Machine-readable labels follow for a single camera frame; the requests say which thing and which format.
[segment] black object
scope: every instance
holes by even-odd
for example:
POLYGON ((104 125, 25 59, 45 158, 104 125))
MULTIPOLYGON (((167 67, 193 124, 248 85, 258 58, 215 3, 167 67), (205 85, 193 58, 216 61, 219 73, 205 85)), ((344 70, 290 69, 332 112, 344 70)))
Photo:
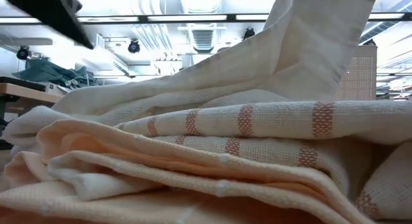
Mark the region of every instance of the black object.
POLYGON ((94 48, 75 15, 82 8, 78 0, 7 1, 85 47, 94 48))
POLYGON ((212 48, 207 49, 207 50, 199 50, 199 49, 197 49, 197 48, 195 48, 195 47, 193 47, 193 49, 194 49, 196 52, 198 52, 198 53, 211 53, 211 52, 213 51, 213 49, 214 49, 214 46, 212 46, 212 48))
POLYGON ((127 47, 130 53, 138 53, 140 52, 140 45, 138 40, 131 40, 129 47, 127 47))
POLYGON ((370 40, 366 41, 365 43, 363 43, 363 45, 376 46, 376 43, 375 43, 375 41, 373 41, 373 39, 370 39, 370 40))
POLYGON ((20 46, 20 50, 16 54, 17 58, 20 60, 27 60, 27 58, 32 56, 29 46, 20 46))
POLYGON ((19 79, 12 79, 9 77, 0 77, 0 83, 10 83, 14 84, 16 86, 22 86, 30 89, 35 89, 37 91, 46 91, 46 86, 34 82, 28 82, 25 80, 19 80, 19 79))
POLYGON ((0 150, 10 150, 13 148, 11 143, 8 143, 6 140, 0 140, 0 150))
POLYGON ((0 118, 0 126, 6 127, 8 125, 8 122, 2 118, 0 118))
POLYGON ((255 35, 255 31, 253 28, 247 28, 245 31, 245 34, 243 35, 242 41, 248 39, 249 37, 252 37, 255 35))

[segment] white fabric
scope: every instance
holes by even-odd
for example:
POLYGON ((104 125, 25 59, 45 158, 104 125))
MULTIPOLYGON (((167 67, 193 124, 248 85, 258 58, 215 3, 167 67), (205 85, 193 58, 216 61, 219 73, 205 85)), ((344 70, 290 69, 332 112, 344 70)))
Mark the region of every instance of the white fabric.
POLYGON ((115 126, 201 106, 328 98, 344 75, 373 3, 276 0, 264 31, 246 41, 173 76, 73 91, 51 109, 37 107, 13 121, 4 136, 16 145, 15 154, 38 151, 36 133, 61 119, 115 126))

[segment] woven cloth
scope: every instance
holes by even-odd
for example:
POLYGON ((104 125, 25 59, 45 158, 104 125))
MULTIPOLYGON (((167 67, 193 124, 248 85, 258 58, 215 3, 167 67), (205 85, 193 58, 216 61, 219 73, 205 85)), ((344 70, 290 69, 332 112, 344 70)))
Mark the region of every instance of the woven cloth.
POLYGON ((277 0, 176 75, 84 88, 11 122, 0 221, 412 219, 412 103, 328 102, 375 0, 277 0))

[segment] pegboard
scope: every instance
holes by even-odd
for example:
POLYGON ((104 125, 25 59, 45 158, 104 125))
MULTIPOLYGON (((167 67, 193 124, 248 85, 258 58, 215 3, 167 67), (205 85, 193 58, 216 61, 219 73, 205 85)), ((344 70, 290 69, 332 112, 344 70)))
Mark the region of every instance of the pegboard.
POLYGON ((332 100, 376 99, 377 47, 358 46, 332 100))

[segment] fluorescent light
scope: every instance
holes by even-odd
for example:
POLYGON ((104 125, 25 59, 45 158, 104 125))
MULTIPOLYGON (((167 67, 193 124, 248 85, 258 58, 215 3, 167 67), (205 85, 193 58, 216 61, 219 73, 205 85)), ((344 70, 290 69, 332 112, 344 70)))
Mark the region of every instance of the fluorescent light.
POLYGON ((0 18, 0 23, 24 23, 24 24, 37 24, 40 21, 36 18, 32 17, 8 17, 8 18, 0 18))
POLYGON ((238 21, 266 21, 269 15, 236 15, 238 21))
POLYGON ((405 14, 370 14, 369 19, 400 19, 405 14))
POLYGON ((178 27, 178 30, 179 30, 179 31, 188 31, 188 30, 211 30, 211 31, 213 31, 213 30, 226 30, 226 27, 223 27, 223 26, 216 26, 216 27, 214 27, 214 26, 212 26, 212 27, 202 27, 202 26, 191 26, 191 27, 188 27, 188 26, 179 26, 179 27, 178 27))
POLYGON ((149 16, 149 21, 224 21, 226 15, 159 15, 149 16))
POLYGON ((95 79, 123 79, 123 78, 128 78, 128 76, 125 75, 94 75, 93 76, 95 79))
POLYGON ((137 22, 138 17, 110 16, 110 17, 79 17, 80 22, 101 23, 101 22, 137 22))

